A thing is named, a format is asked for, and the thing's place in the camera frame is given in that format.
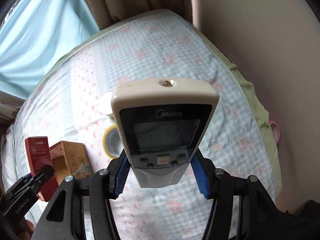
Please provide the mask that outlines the person's left hand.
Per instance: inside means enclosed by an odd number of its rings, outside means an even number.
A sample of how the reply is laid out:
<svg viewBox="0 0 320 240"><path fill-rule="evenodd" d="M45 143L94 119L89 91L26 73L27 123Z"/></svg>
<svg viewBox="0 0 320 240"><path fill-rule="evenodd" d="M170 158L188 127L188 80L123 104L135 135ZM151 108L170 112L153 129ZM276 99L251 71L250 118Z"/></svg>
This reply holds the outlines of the person's left hand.
<svg viewBox="0 0 320 240"><path fill-rule="evenodd" d="M27 219L25 220L25 223L26 223L27 229L23 235L23 239L31 239L35 226L31 221Z"/></svg>

